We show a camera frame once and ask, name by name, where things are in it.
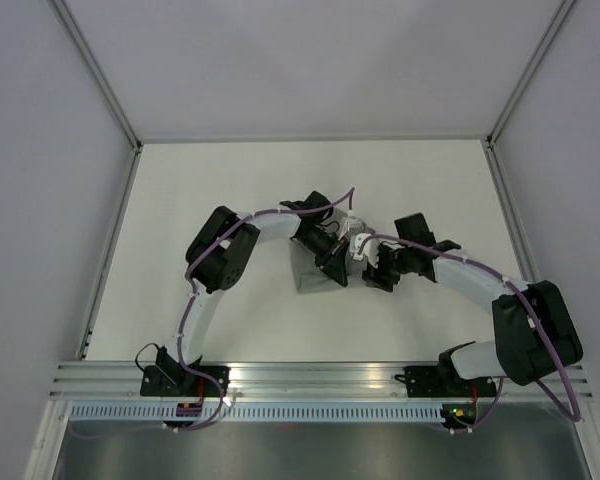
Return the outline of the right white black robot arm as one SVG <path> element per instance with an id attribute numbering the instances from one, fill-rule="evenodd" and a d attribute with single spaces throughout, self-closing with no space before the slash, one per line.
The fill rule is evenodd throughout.
<path id="1" fill-rule="evenodd" d="M 416 274 L 452 289 L 490 314 L 494 337 L 440 354 L 439 388 L 458 395 L 474 379 L 505 377 L 526 386 L 580 362 L 583 346 L 558 286 L 511 278 L 474 259 L 451 241 L 439 241 L 423 214 L 395 223 L 394 237 L 361 233 L 350 248 L 367 263 L 365 283 L 390 292 L 401 277 Z"/>

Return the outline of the grey cloth napkin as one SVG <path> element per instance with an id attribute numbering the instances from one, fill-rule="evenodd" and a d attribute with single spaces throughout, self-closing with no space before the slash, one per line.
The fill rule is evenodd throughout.
<path id="1" fill-rule="evenodd" d="M 296 232 L 295 236 L 291 238 L 292 246 L 290 249 L 290 259 L 292 274 L 296 291 L 299 294 L 310 294 L 310 293 L 322 293 L 328 291 L 338 290 L 341 287 L 336 282 L 324 275 L 314 263 L 314 254 L 310 252 L 299 240 L 299 235 L 302 234 L 308 227 L 317 226 L 326 233 L 338 234 L 340 229 L 339 221 L 336 221 L 336 230 L 334 232 L 327 232 L 322 223 L 314 219 L 304 219 Z M 374 233 L 374 230 L 368 227 L 369 233 Z M 347 271 L 348 286 L 360 287 L 363 285 L 362 272 L 366 267 L 366 260 L 362 262 L 354 261 L 349 253 L 347 260 Z"/>

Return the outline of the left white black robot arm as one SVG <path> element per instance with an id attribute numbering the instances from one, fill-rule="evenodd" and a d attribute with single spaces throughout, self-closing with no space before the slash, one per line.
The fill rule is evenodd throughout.
<path id="1" fill-rule="evenodd" d="M 342 203 L 352 205 L 347 192 L 331 202 L 317 191 L 301 201 L 283 201 L 252 213 L 236 213 L 217 207 L 189 245 L 184 278 L 191 286 L 188 303 L 170 343 L 159 347 L 152 365 L 143 367 L 143 381 L 160 380 L 175 395 L 186 396 L 198 384 L 202 346 L 215 310 L 224 293 L 246 271 L 256 246 L 291 240 L 313 255 L 320 275 L 340 287 L 348 285 L 346 237 L 328 233 L 323 223 Z"/>

